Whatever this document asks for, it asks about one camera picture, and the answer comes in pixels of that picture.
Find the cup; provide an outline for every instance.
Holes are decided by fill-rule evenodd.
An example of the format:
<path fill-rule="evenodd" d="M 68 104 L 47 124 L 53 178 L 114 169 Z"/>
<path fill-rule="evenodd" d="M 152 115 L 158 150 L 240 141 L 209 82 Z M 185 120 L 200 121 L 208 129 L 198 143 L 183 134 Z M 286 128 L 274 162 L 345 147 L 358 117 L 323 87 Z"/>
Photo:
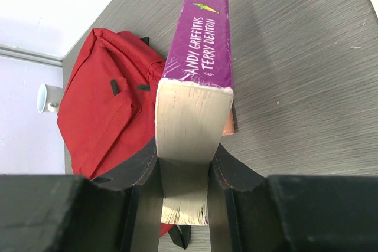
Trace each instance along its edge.
<path fill-rule="evenodd" d="M 55 112 L 59 111 L 59 105 L 63 97 L 63 89 L 41 84 L 38 89 L 37 95 L 37 110 L 42 112 Z"/>

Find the red backpack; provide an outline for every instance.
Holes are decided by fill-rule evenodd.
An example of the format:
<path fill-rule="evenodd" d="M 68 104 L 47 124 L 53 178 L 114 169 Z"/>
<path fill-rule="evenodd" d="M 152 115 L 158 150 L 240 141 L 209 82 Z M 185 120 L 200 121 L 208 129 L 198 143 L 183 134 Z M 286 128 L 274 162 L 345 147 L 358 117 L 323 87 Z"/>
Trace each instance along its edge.
<path fill-rule="evenodd" d="M 154 137 L 155 98 L 164 64 L 131 32 L 91 31 L 73 67 L 57 120 L 75 174 L 93 179 Z M 138 90 L 145 85 L 150 91 Z M 163 224 L 161 235 L 172 226 Z"/>

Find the book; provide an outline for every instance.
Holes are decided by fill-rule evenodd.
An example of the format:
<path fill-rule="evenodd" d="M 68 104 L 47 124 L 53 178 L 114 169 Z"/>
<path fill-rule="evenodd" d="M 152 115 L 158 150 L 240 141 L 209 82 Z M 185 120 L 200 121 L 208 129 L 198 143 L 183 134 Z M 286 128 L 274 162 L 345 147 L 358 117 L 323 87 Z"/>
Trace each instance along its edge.
<path fill-rule="evenodd" d="M 164 223 L 207 224 L 208 169 L 232 84 L 228 0 L 184 0 L 155 106 Z"/>

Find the book spine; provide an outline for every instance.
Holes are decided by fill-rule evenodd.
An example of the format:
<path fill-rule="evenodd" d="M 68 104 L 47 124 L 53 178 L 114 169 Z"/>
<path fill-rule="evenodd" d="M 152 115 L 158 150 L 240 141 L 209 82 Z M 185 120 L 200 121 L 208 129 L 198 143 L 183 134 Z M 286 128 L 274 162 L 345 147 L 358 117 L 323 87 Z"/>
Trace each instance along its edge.
<path fill-rule="evenodd" d="M 228 0 L 184 0 L 162 78 L 232 87 Z"/>

